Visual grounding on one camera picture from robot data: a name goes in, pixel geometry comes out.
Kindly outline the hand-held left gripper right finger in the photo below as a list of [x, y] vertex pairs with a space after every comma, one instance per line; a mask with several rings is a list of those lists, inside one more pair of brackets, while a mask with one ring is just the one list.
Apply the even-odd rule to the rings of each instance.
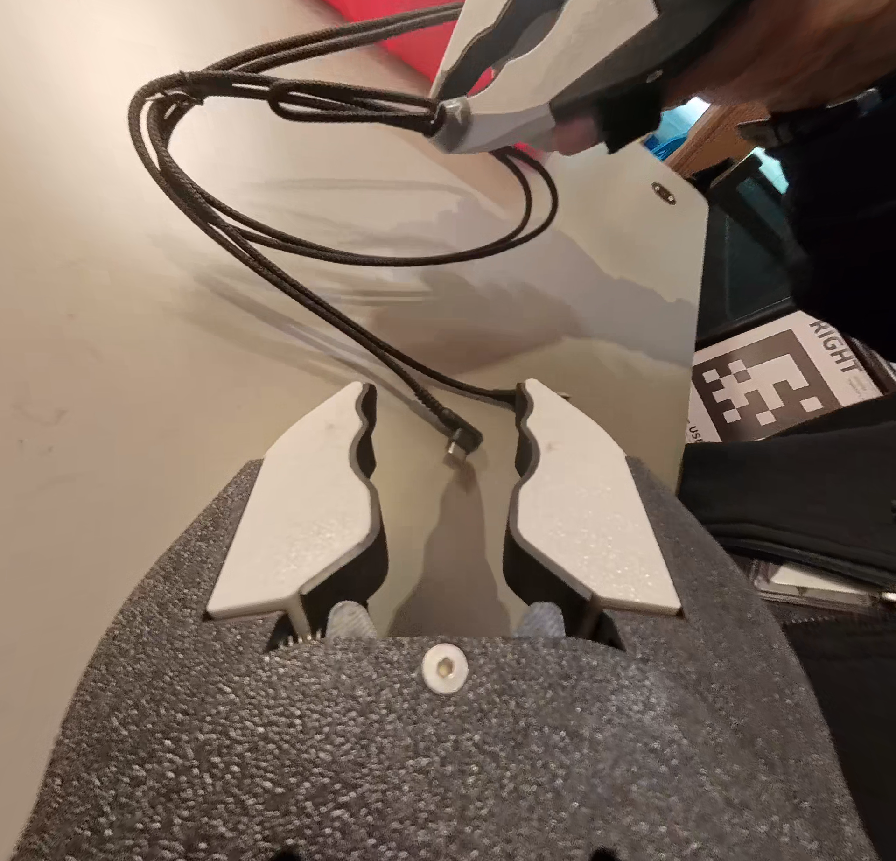
[[629, 458], [569, 400], [529, 379], [516, 392], [518, 481], [504, 578], [529, 608], [551, 604], [563, 633], [614, 633], [613, 612], [680, 617], [682, 603]]

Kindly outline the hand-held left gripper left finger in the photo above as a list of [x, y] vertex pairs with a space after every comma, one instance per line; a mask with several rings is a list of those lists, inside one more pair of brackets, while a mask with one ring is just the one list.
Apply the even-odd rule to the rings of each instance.
[[350, 383], [266, 452], [206, 608], [215, 620], [285, 614], [300, 638], [343, 601], [365, 607], [388, 550], [375, 471], [374, 385]]

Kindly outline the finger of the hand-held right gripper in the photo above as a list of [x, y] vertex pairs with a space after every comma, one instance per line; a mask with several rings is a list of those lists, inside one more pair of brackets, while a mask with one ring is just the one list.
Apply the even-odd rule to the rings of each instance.
[[524, 145], [551, 150], [552, 99], [657, 11], [651, 0], [570, 0], [534, 50], [511, 62], [497, 83], [487, 72], [472, 96], [437, 102], [431, 140], [445, 153], [470, 154]]
[[487, 72], [495, 81], [511, 62], [534, 50], [570, 0], [466, 0], [433, 79], [429, 97], [472, 96]]

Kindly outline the person's right hand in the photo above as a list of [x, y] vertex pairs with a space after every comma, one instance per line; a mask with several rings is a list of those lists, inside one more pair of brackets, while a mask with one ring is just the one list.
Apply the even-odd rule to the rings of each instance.
[[669, 84], [663, 109], [699, 97], [766, 119], [835, 105], [894, 72], [894, 50], [895, 0], [757, 0]]

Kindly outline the wristwatch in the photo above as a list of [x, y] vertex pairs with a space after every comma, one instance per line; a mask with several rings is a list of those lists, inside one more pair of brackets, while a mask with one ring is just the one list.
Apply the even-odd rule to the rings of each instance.
[[841, 103], [778, 113], [764, 120], [741, 123], [736, 129], [742, 139], [764, 150], [799, 145], [851, 125], [888, 102], [894, 94], [894, 80], [880, 81]]

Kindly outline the person's black clothing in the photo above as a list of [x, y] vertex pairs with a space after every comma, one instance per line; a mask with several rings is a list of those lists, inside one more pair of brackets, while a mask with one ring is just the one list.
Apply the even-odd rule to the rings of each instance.
[[686, 448], [681, 503], [729, 553], [894, 591], [895, 399]]

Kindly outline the black and white marker card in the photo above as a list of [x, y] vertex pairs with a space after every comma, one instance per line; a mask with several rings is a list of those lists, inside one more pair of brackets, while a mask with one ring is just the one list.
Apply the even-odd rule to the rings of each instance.
[[695, 353], [686, 443], [764, 440], [893, 390], [876, 354], [794, 312]]

